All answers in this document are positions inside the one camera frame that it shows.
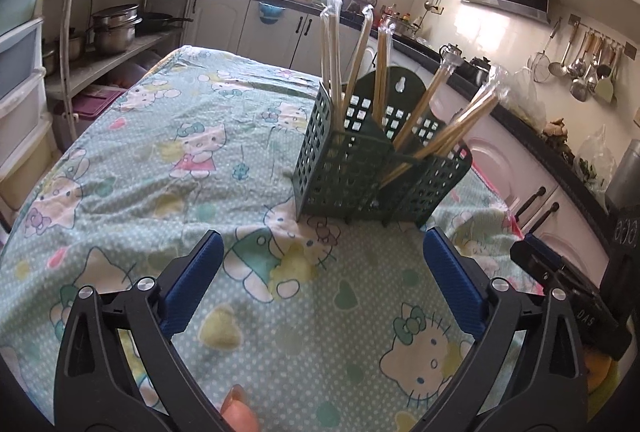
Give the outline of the left hand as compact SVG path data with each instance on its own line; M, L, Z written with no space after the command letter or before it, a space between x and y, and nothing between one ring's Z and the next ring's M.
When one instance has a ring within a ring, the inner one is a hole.
M258 419L248 406L245 391L239 384L232 386L221 405L220 413L235 432L260 431Z

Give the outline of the right hand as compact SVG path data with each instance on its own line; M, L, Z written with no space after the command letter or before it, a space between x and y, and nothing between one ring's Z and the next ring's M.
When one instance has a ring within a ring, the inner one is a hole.
M617 382L618 363L610 355L595 348L584 348L584 360L588 394L596 392L601 386L610 386Z

